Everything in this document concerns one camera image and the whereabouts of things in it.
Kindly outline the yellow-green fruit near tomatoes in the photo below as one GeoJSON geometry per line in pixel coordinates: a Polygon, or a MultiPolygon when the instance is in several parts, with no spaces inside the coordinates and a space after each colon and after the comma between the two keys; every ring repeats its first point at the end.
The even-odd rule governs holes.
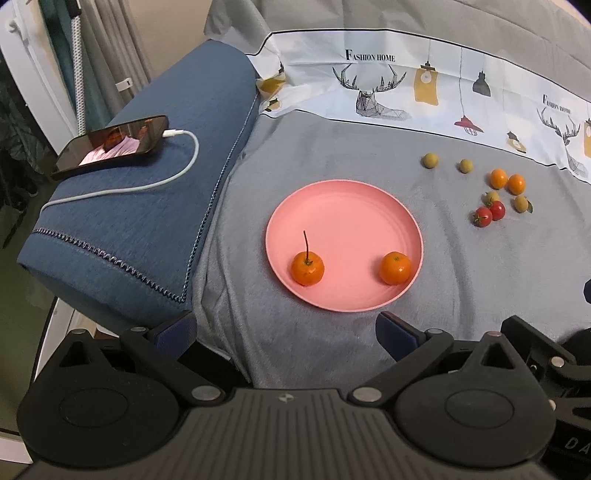
{"type": "Polygon", "coordinates": [[[500,196],[497,191],[489,191],[483,195],[483,203],[490,207],[493,205],[494,202],[499,201],[500,196]]]}

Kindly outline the small orange left of pair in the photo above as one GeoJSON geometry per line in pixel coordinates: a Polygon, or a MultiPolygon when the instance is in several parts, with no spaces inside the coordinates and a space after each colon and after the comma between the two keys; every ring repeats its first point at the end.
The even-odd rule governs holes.
{"type": "Polygon", "coordinates": [[[489,173],[488,181],[489,181],[489,185],[493,189],[500,190],[506,186],[506,184],[508,182],[508,176],[507,176],[507,173],[503,169],[496,168],[489,173]]]}

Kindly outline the black smartphone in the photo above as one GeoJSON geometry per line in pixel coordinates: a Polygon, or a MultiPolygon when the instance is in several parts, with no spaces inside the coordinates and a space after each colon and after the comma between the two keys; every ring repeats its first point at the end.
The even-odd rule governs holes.
{"type": "Polygon", "coordinates": [[[51,178],[62,181],[103,169],[129,166],[159,147],[168,126],[168,118],[158,115],[79,135],[58,155],[51,178]]]}

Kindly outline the small orange of pair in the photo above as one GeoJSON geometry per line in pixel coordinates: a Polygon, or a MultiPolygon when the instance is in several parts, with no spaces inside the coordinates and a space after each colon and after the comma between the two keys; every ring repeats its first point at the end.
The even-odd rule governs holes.
{"type": "Polygon", "coordinates": [[[522,175],[513,174],[509,177],[506,187],[512,195],[519,196],[525,192],[527,188],[527,182],[522,175]]]}
{"type": "Polygon", "coordinates": [[[508,182],[508,176],[507,176],[507,173],[503,169],[496,168],[489,173],[488,181],[489,181],[489,185],[493,189],[500,190],[506,186],[506,184],[508,182]]]}

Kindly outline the small orange right of pair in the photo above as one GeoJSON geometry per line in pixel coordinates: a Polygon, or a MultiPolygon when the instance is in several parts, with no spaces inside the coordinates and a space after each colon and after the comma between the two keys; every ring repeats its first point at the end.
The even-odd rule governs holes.
{"type": "Polygon", "coordinates": [[[509,177],[506,187],[512,195],[519,196],[525,192],[527,188],[527,182],[522,175],[513,174],[509,177]]]}

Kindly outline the pink round plate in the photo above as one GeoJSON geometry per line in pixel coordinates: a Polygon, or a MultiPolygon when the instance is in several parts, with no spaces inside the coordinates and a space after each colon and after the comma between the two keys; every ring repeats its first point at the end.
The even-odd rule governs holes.
{"type": "Polygon", "coordinates": [[[375,310],[402,297],[418,278],[424,255],[422,232],[409,209],[390,193],[354,180],[298,189],[266,226],[266,257],[277,279],[297,298],[334,312],[375,310]],[[399,285],[379,276],[383,258],[394,251],[411,263],[410,278],[399,285]],[[324,261],[325,275],[314,286],[302,286],[290,275],[301,252],[324,261]]]}

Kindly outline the yellow-green fruit with leaf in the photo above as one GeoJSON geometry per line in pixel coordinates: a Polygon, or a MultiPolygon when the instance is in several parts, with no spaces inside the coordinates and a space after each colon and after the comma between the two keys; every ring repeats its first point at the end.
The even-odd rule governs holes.
{"type": "Polygon", "coordinates": [[[513,207],[518,213],[532,213],[534,211],[533,204],[523,195],[516,196],[513,199],[513,207]]]}

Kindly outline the orange with long stem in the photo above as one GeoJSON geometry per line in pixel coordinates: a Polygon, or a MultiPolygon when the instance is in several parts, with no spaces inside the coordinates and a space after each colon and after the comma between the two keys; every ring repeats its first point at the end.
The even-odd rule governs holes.
{"type": "Polygon", "coordinates": [[[297,284],[308,287],[318,284],[325,275],[325,263],[322,258],[311,251],[307,232],[304,231],[304,251],[294,256],[290,264],[290,275],[297,284]]]}

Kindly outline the red cherry tomato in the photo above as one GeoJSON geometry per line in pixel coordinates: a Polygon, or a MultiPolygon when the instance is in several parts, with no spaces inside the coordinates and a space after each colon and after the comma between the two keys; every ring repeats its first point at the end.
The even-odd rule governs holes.
{"type": "Polygon", "coordinates": [[[491,210],[487,207],[477,208],[473,213],[472,221],[473,224],[477,227],[488,227],[493,221],[493,215],[491,210]]]}
{"type": "Polygon", "coordinates": [[[499,221],[506,215],[505,205],[499,200],[492,202],[489,206],[489,210],[491,211],[492,219],[494,221],[499,221]]]}

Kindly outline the yellow-green fruit far left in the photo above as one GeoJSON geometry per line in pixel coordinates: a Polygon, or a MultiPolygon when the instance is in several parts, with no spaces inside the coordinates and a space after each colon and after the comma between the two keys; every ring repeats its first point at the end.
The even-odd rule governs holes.
{"type": "Polygon", "coordinates": [[[436,153],[429,152],[423,156],[422,164],[427,169],[433,169],[439,164],[439,156],[436,153]]]}

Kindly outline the small orange on plate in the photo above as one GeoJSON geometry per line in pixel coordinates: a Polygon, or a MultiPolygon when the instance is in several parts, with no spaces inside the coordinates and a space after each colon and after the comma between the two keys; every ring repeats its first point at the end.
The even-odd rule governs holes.
{"type": "Polygon", "coordinates": [[[382,259],[378,273],[389,285],[404,284],[412,276],[412,262],[405,254],[393,251],[382,259]]]}

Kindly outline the grey printed sofa cover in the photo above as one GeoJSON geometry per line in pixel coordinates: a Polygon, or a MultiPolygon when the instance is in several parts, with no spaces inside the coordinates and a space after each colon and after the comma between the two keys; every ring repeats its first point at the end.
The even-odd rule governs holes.
{"type": "Polygon", "coordinates": [[[263,246],[271,211],[308,180],[346,178],[383,188],[415,215],[426,257],[393,311],[412,325],[474,340],[518,315],[554,340],[590,325],[590,189],[554,166],[525,162],[534,211],[471,223],[475,193],[452,165],[517,163],[490,147],[427,133],[356,126],[290,113],[260,119],[221,195],[193,278],[201,340],[228,353],[257,388],[348,390],[389,368],[373,313],[305,304],[270,269],[263,246]],[[425,154],[439,156],[427,169],[425,154]]]}

